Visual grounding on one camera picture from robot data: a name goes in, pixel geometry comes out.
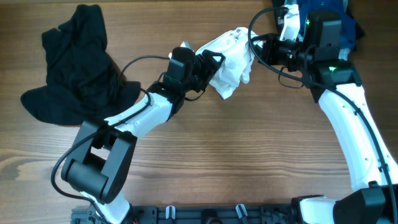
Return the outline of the white t-shirt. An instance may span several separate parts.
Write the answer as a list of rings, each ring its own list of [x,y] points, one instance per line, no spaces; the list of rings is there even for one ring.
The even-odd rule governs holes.
[[[248,28],[238,27],[225,32],[199,48],[197,54],[203,53],[204,50],[225,56],[221,67],[210,80],[210,85],[216,89],[222,99],[229,98],[240,83],[249,82],[254,54],[248,44]]]

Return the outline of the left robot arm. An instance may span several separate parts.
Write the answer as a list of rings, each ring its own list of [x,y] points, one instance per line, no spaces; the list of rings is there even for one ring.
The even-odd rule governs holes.
[[[141,101],[117,115],[82,124],[52,171],[55,175],[60,170],[61,178],[79,192],[76,198],[90,203],[86,210],[72,211],[72,223],[137,223],[122,193],[136,143],[175,115],[189,91],[202,95],[224,60],[218,52],[196,54],[177,47],[167,70],[143,91]]]

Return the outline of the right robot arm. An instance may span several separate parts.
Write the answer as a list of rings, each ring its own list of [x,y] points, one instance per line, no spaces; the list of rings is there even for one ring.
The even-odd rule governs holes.
[[[352,193],[333,200],[322,195],[292,199],[296,223],[396,223],[397,163],[369,112],[355,66],[339,58],[341,20],[334,11],[307,14],[304,38],[266,34],[248,38],[259,63],[307,87],[329,119],[345,156]]]

